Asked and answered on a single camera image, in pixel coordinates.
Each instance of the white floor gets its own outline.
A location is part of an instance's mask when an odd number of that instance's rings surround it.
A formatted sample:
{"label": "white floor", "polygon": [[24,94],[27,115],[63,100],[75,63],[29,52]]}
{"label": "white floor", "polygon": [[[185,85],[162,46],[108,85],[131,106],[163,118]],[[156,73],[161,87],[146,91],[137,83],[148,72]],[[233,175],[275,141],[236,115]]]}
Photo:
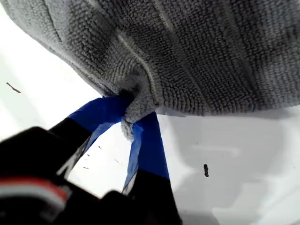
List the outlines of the white floor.
{"label": "white floor", "polygon": [[[0,28],[0,139],[35,125],[50,128],[99,97],[1,7]],[[238,117],[158,118],[186,224],[300,224],[300,106]],[[121,190],[129,148],[115,125],[83,156],[70,181],[99,197]]]}

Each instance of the looped fabric texture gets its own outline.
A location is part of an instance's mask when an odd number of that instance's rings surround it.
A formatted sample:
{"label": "looped fabric texture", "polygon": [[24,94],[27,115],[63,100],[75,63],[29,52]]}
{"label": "looped fabric texture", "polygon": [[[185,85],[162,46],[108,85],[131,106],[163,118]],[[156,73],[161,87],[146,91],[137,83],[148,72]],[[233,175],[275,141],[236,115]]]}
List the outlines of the looped fabric texture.
{"label": "looped fabric texture", "polygon": [[298,0],[0,0],[104,96],[123,130],[165,106],[191,115],[300,103]]}

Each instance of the towel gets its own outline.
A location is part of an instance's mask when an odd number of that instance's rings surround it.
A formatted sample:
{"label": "towel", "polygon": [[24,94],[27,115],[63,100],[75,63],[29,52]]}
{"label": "towel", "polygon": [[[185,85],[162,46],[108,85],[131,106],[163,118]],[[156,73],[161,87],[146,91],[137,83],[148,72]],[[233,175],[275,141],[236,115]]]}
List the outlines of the towel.
{"label": "towel", "polygon": [[298,0],[0,1],[101,94],[133,98],[129,138],[159,106],[220,115],[300,102]]}

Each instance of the dirt particle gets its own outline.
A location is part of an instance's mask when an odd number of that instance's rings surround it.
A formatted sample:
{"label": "dirt particle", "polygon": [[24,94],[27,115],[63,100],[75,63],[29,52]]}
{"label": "dirt particle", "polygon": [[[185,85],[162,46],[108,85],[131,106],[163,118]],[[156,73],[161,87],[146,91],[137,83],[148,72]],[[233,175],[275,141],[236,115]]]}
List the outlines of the dirt particle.
{"label": "dirt particle", "polygon": [[11,86],[8,82],[6,83],[9,87],[12,88],[12,90],[14,90],[17,93],[21,93],[19,90],[17,90],[16,88],[14,88],[13,86]]}
{"label": "dirt particle", "polygon": [[204,164],[203,167],[204,167],[204,175],[205,175],[206,177],[209,177],[209,175],[208,175],[208,166],[207,166],[207,164]]}
{"label": "dirt particle", "polygon": [[121,166],[123,166],[123,164],[122,164],[122,163],[120,163],[118,160],[116,160],[116,159],[115,159],[115,161],[116,161],[118,164],[120,164]]}

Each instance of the white stripe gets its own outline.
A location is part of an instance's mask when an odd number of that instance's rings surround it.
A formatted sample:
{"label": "white stripe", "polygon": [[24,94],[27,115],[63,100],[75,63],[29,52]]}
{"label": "white stripe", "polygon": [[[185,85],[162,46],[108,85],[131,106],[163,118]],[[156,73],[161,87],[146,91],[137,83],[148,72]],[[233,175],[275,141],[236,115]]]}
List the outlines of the white stripe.
{"label": "white stripe", "polygon": [[50,189],[43,188],[36,185],[1,185],[0,198],[13,196],[31,196],[54,205],[58,208],[64,209],[66,201]]}
{"label": "white stripe", "polygon": [[136,58],[136,60],[141,63],[142,67],[146,70],[146,73],[148,75],[148,79],[150,82],[150,89],[154,98],[154,101],[156,105],[159,105],[159,100],[158,100],[158,93],[156,90],[155,86],[155,81],[153,78],[153,72],[151,71],[151,68],[147,65],[146,61],[143,60],[131,47],[130,45],[126,42],[126,40],[122,37],[121,34],[118,35],[118,39],[123,43],[123,45],[133,54],[133,56]]}
{"label": "white stripe", "polygon": [[164,12],[162,5],[159,3],[158,0],[153,0],[153,3],[154,3],[154,6],[156,7],[157,11],[159,12],[159,17],[162,20],[165,27],[169,31],[173,32],[173,30],[174,30],[173,24],[167,17],[166,13]]}

